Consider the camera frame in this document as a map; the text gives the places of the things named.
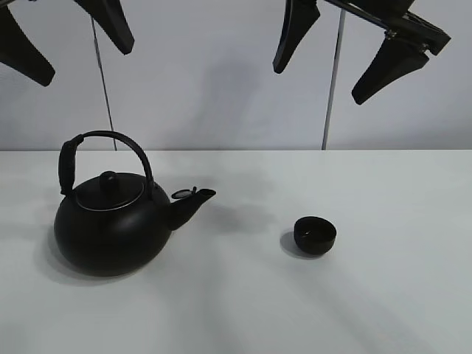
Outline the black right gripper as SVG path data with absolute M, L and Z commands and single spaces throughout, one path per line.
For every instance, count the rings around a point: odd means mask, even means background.
M 451 40 L 439 27 L 409 11 L 414 1 L 328 0 L 328 3 L 384 30 L 385 40 L 371 64 L 354 85 L 352 96 L 362 105 L 399 78 L 422 69 Z

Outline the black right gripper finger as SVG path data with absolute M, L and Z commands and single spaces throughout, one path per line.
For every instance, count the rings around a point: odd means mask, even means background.
M 272 62 L 275 73 L 283 73 L 296 48 L 319 17 L 315 0 L 285 1 L 280 40 Z

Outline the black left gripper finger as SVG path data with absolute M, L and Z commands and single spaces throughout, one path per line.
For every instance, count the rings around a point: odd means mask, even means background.
M 7 4 L 1 7 L 1 62 L 42 86 L 48 86 L 55 70 L 25 35 Z
M 116 48 L 128 55 L 132 52 L 134 37 L 118 0 L 76 0 L 103 29 Z

